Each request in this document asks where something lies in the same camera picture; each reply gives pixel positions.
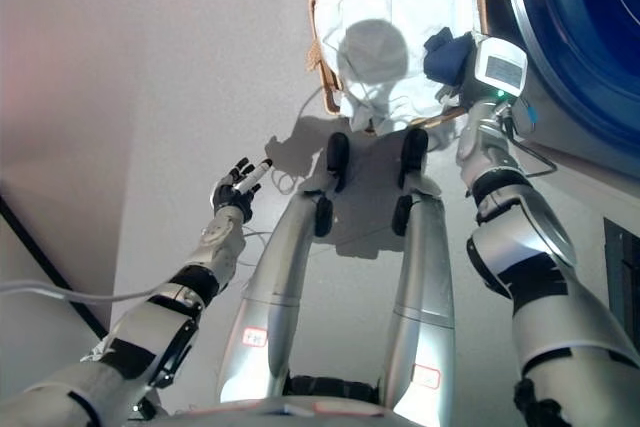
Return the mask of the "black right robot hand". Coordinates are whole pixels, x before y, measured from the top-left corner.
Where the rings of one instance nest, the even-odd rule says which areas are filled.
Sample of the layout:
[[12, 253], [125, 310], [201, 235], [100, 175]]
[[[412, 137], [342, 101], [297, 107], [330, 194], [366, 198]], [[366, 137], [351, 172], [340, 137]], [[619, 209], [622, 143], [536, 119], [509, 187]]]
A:
[[457, 105], [470, 110], [478, 102], [512, 104], [523, 92], [528, 69], [526, 53], [497, 37], [474, 40], [451, 86]]

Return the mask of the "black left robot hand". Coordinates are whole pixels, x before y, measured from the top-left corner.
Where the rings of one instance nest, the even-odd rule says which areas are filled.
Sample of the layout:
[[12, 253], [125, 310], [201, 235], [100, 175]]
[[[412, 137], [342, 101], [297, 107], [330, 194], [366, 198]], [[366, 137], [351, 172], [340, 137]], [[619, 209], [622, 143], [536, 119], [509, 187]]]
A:
[[242, 213], [243, 222], [249, 222], [253, 217], [252, 202], [262, 187], [261, 180], [272, 166], [270, 158], [258, 164], [250, 163], [247, 157], [241, 158], [213, 188], [210, 204], [214, 211], [235, 207]]

